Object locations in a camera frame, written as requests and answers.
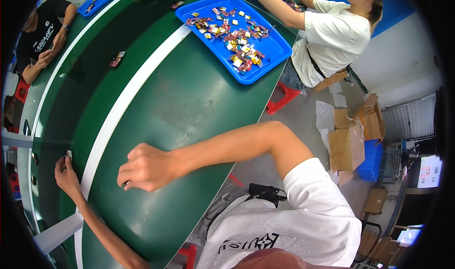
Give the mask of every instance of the metal shutter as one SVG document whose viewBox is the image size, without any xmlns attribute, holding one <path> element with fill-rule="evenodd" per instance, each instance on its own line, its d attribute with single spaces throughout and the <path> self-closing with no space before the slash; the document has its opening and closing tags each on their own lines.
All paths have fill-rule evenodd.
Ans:
<svg viewBox="0 0 455 269">
<path fill-rule="evenodd" d="M 385 141 L 419 138 L 434 135 L 433 118 L 436 95 L 410 103 L 382 109 L 386 127 Z"/>
</svg>

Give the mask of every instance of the black logo on shirt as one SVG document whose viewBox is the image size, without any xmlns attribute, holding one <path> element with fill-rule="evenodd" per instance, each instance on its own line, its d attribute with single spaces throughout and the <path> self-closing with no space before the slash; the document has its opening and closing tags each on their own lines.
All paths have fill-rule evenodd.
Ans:
<svg viewBox="0 0 455 269">
<path fill-rule="evenodd" d="M 266 249 L 266 248 L 273 248 L 276 240 L 280 235 L 277 233 L 268 233 L 265 234 L 262 238 L 255 238 L 251 241 L 246 241 L 245 243 L 241 243 L 238 240 L 231 240 L 226 239 L 218 249 L 218 254 L 221 253 L 222 250 L 226 250 L 227 248 L 241 248 L 241 249 Z"/>
</svg>

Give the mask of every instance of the man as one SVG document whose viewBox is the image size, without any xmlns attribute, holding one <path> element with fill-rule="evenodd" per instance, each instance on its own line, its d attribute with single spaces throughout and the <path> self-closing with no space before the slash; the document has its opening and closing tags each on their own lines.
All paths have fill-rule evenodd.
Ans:
<svg viewBox="0 0 455 269">
<path fill-rule="evenodd" d="M 32 11 L 16 49 L 19 71 L 28 84 L 63 49 L 76 13 L 77 7 L 66 0 L 47 0 Z"/>
<path fill-rule="evenodd" d="M 248 125 L 170 152 L 140 144 L 119 169 L 117 184 L 154 191 L 198 168 L 270 153 L 293 210 L 225 184 L 190 236 L 204 244 L 198 269 L 334 269 L 351 265 L 361 223 L 318 158 L 285 125 Z M 90 210 L 71 162 L 55 167 L 57 184 L 75 201 L 88 226 L 127 268 L 148 264 Z"/>
</svg>

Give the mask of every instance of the gray shorts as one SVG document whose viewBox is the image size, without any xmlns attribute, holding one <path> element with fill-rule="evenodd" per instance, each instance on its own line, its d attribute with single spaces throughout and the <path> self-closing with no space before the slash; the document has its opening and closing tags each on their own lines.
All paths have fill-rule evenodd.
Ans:
<svg viewBox="0 0 455 269">
<path fill-rule="evenodd" d="M 283 72 L 281 73 L 280 76 L 280 82 L 286 85 L 287 87 L 297 90 L 303 90 L 308 88 L 300 80 L 300 77 L 297 74 L 297 71 L 295 70 L 291 58 L 287 59 L 286 66 L 284 67 Z"/>
<path fill-rule="evenodd" d="M 220 191 L 216 195 L 202 219 L 191 232 L 187 242 L 196 245 L 205 245 L 210 221 L 214 220 L 219 213 L 226 209 L 235 199 L 243 195 L 249 195 L 248 189 L 237 185 L 231 178 L 227 178 Z"/>
</svg>

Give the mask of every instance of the white wall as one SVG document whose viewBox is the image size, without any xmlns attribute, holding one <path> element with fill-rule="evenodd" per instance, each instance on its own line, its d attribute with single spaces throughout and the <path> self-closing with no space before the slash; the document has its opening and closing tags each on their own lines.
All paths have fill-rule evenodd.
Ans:
<svg viewBox="0 0 455 269">
<path fill-rule="evenodd" d="M 430 36 L 413 13 L 370 40 L 351 64 L 369 93 L 377 93 L 381 107 L 421 98 L 441 86 Z"/>
</svg>

